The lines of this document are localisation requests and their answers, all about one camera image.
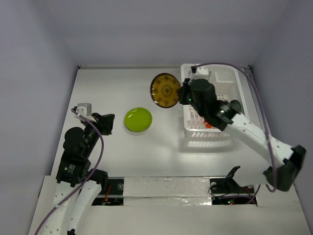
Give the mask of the green plate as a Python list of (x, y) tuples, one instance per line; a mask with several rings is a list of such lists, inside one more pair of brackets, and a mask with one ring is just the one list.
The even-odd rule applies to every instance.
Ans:
[(137, 107), (130, 109), (124, 117), (124, 125), (131, 130), (147, 130), (153, 122), (152, 114), (149, 110)]

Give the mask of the beige plate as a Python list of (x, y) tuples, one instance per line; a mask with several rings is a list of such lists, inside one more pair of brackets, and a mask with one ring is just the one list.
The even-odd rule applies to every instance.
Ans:
[(127, 129), (130, 133), (135, 133), (135, 134), (138, 134), (138, 133), (142, 133), (142, 132), (145, 132), (146, 130), (139, 130), (139, 131), (136, 131), (136, 130), (131, 130), (131, 129)]

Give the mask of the yellow patterned brown-rim plate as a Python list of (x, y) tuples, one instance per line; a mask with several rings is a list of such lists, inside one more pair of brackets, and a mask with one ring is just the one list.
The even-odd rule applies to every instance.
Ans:
[(160, 73), (151, 82), (150, 95), (157, 106), (172, 108), (179, 101), (180, 82), (170, 73)]

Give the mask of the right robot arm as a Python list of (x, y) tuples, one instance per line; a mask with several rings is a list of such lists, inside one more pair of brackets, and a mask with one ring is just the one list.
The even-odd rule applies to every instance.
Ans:
[(215, 87), (206, 79), (183, 81), (179, 103), (191, 105), (198, 115), (220, 131), (237, 138), (267, 160), (263, 172), (267, 183), (279, 191), (289, 191), (302, 169), (306, 149), (285, 144), (263, 131), (229, 102), (217, 99)]

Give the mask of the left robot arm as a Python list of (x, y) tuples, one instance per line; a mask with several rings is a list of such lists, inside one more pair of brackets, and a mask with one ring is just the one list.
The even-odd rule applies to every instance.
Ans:
[(75, 235), (98, 194), (109, 187), (108, 174), (96, 166), (90, 168), (89, 157), (104, 136), (112, 133), (115, 115), (93, 113), (87, 116), (72, 112), (80, 119), (84, 129), (72, 127), (65, 133), (64, 152), (56, 175), (53, 208), (35, 231), (37, 235)]

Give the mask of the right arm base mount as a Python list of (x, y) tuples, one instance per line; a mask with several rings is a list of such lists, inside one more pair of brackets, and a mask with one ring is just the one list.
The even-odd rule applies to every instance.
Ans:
[(233, 179), (240, 166), (233, 167), (225, 177), (210, 178), (208, 193), (211, 196), (212, 205), (256, 205), (257, 201), (252, 197), (255, 194), (254, 186), (241, 187)]

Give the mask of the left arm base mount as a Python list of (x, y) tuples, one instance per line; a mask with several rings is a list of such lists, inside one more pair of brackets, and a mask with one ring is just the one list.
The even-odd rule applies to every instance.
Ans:
[(109, 178), (108, 186), (94, 199), (93, 206), (123, 206), (124, 178)]

